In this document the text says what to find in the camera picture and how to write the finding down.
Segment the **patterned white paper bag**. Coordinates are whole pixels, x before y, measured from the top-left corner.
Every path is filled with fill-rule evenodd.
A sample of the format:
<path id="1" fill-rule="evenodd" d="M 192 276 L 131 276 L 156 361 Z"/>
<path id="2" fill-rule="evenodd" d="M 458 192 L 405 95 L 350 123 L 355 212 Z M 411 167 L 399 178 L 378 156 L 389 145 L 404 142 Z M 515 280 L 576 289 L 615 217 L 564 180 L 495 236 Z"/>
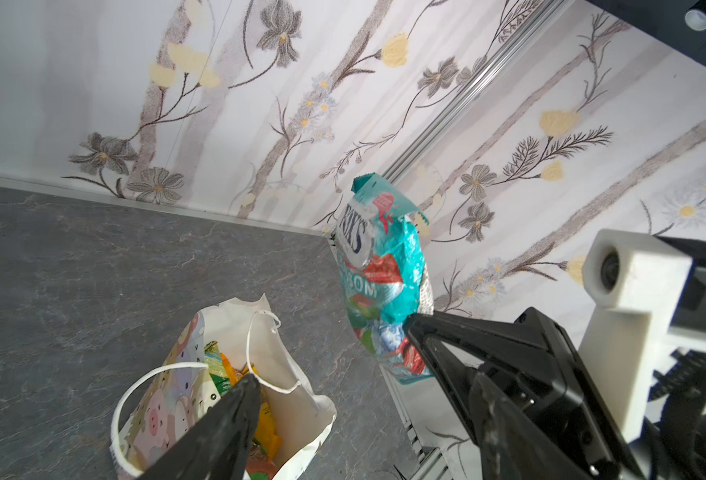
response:
<path id="1" fill-rule="evenodd" d="M 281 321 L 269 301 L 232 298 L 196 313 L 163 365 L 131 386 L 146 389 L 126 422 L 116 407 L 111 453 L 120 479 L 137 479 L 188 433 L 223 395 L 205 363 L 207 343 L 217 341 L 234 369 L 246 366 L 267 388 L 281 446 L 273 479 L 297 479 L 329 436 L 337 409 L 314 393 L 308 377 L 280 337 Z"/>

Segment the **teal Fox's candy bag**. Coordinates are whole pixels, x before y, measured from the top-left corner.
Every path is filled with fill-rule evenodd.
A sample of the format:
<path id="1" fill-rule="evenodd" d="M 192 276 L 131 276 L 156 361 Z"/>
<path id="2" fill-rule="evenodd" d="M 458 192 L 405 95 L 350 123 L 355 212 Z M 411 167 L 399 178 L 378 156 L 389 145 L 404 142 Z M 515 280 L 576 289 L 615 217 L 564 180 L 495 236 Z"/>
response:
<path id="1" fill-rule="evenodd" d="M 407 317 L 433 312 L 421 247 L 422 211 L 377 174 L 356 178 L 332 243 L 347 316 L 367 352 L 401 384 L 431 371 L 405 331 Z"/>

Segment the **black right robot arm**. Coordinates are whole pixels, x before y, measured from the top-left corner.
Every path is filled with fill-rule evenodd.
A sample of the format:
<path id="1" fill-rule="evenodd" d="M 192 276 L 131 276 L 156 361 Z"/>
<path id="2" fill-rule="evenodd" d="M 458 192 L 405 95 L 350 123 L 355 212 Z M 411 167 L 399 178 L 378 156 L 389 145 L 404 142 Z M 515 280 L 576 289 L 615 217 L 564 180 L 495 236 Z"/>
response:
<path id="1" fill-rule="evenodd" d="M 706 68 L 573 1 L 420 171 L 406 328 L 463 475 L 706 479 Z"/>

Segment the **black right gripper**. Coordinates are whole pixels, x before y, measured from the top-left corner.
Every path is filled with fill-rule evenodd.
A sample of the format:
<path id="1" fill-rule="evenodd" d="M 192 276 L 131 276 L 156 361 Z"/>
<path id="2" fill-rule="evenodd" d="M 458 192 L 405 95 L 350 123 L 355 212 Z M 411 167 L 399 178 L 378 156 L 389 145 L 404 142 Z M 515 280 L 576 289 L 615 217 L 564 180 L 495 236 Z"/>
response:
<path id="1" fill-rule="evenodd" d="M 505 323 L 415 313 L 404 327 L 479 447 L 484 478 L 641 478 L 566 332 L 545 314 L 529 308 Z"/>

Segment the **green corn chips bag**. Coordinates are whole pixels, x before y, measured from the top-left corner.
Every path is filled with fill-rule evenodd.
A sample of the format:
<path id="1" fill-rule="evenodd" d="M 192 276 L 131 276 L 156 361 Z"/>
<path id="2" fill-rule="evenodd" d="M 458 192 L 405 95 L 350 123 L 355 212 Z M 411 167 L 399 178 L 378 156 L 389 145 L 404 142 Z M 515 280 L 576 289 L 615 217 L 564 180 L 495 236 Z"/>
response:
<path id="1" fill-rule="evenodd" d="M 250 456 L 247 460 L 246 473 L 251 480 L 271 480 L 277 472 L 277 466 L 269 458 Z"/>

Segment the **green yellow Fox's candy bag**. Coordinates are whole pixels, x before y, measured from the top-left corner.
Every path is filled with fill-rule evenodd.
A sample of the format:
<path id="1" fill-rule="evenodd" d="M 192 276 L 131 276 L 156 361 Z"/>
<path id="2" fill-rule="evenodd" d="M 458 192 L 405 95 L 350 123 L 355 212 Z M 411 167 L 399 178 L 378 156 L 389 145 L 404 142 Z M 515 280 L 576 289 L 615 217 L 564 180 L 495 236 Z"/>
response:
<path id="1" fill-rule="evenodd" d="M 220 352 L 217 341 L 207 343 L 204 354 L 205 363 L 217 392 L 220 395 L 228 393 L 237 383 L 236 373 L 229 359 Z"/>

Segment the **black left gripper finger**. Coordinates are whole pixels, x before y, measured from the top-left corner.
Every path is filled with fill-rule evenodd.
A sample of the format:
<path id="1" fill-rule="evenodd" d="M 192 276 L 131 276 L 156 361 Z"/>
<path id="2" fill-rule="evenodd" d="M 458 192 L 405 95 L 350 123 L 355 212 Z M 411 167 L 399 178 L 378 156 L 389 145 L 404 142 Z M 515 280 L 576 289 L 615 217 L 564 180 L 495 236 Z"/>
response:
<path id="1" fill-rule="evenodd" d="M 260 388 L 254 375 L 243 377 L 139 479 L 243 478 L 259 422 Z"/>

